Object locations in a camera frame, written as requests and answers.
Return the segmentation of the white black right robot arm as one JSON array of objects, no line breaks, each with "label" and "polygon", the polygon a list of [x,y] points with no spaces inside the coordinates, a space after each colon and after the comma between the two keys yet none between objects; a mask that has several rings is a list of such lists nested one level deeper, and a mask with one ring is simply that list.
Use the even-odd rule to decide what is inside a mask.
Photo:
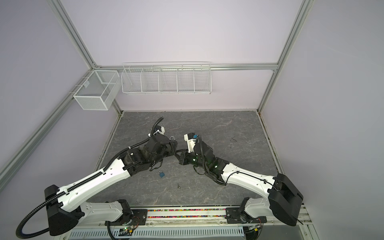
[{"label": "white black right robot arm", "polygon": [[257,174],[242,169],[233,163],[216,157],[200,135],[184,135],[188,148],[181,150],[179,163],[202,168],[202,175],[221,186],[228,184],[247,189],[260,199],[244,198],[239,212],[252,219],[275,217],[280,222],[294,227],[299,223],[299,213],[304,196],[284,174],[276,176]]}]

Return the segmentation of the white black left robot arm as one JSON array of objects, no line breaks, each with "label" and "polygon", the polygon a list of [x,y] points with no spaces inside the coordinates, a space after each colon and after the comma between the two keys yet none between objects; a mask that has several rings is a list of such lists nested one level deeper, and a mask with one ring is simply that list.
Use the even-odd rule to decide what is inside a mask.
[{"label": "white black left robot arm", "polygon": [[[165,136],[160,117],[152,126],[148,137],[118,152],[103,168],[67,186],[51,185],[45,190],[46,200],[34,208],[19,223],[16,236],[30,239],[49,233],[59,236],[67,233],[87,217],[85,202],[109,186],[143,171],[155,170],[164,158],[175,155],[177,141]],[[41,231],[26,234],[26,223],[41,209],[47,210],[49,226]]]}]

